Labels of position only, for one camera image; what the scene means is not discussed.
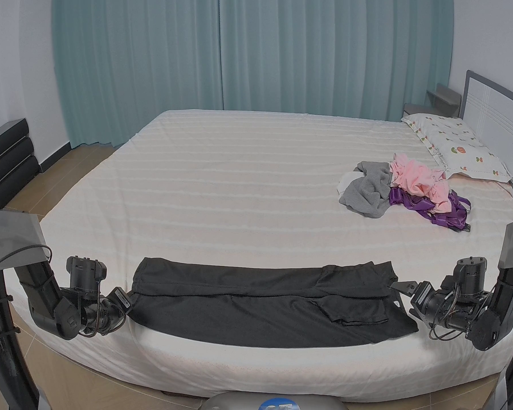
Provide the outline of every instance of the curtain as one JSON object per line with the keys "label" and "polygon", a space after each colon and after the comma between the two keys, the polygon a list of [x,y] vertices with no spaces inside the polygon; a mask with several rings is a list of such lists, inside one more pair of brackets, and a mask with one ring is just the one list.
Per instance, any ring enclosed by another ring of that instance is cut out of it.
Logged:
{"label": "curtain", "polygon": [[53,0],[72,147],[124,143],[168,109],[222,109],[218,0]]}
{"label": "curtain", "polygon": [[400,120],[448,84],[452,0],[220,0],[225,109]]}
{"label": "curtain", "polygon": [[400,120],[448,83],[452,0],[53,0],[74,147],[168,109]]}

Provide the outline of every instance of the black cushioned headboard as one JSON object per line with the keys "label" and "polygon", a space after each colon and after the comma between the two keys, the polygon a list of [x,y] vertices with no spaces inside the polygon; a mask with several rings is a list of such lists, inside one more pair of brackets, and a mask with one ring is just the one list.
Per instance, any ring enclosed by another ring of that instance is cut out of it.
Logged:
{"label": "black cushioned headboard", "polygon": [[40,171],[26,119],[0,126],[0,209]]}

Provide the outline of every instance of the blue logo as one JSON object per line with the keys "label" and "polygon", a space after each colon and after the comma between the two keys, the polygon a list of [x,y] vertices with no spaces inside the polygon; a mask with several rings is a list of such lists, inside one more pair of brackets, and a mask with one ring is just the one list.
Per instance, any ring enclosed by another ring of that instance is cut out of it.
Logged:
{"label": "blue logo", "polygon": [[300,407],[287,398],[272,398],[263,402],[258,410],[300,410]]}

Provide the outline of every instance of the purple strap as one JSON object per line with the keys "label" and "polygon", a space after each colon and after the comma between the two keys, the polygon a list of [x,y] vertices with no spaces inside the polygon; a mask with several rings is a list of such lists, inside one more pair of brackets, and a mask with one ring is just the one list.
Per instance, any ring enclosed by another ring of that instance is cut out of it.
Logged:
{"label": "purple strap", "polygon": [[402,188],[394,187],[390,190],[390,205],[403,204],[405,208],[416,211],[422,217],[431,220],[434,225],[444,226],[454,231],[469,231],[470,226],[465,222],[467,218],[467,209],[462,203],[465,203],[471,210],[471,202],[464,197],[459,197],[456,191],[449,193],[449,200],[452,204],[450,213],[429,212],[435,204],[428,197],[409,195]]}

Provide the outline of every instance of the mattress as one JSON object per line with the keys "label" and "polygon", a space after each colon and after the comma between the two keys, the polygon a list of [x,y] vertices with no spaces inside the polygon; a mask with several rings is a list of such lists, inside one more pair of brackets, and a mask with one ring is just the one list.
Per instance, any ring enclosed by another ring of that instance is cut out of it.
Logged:
{"label": "mattress", "polygon": [[[79,181],[42,220],[52,268],[68,286],[67,257],[108,267],[106,294],[129,290],[145,256],[255,268],[391,261],[399,280],[438,287],[460,258],[489,261],[491,289],[506,224],[509,186],[452,177],[472,201],[470,233],[432,225],[403,206],[369,219],[338,203],[336,185],[361,160],[406,153],[436,166],[404,123],[307,114],[182,110],[159,115]],[[319,393],[347,401],[419,395],[499,372],[513,331],[487,352],[427,330],[375,345],[247,348],[192,341],[128,320],[119,331],[63,341],[37,329],[13,272],[14,307],[52,349],[97,371],[154,389],[197,396],[227,390]],[[404,297],[405,307],[409,299]]]}

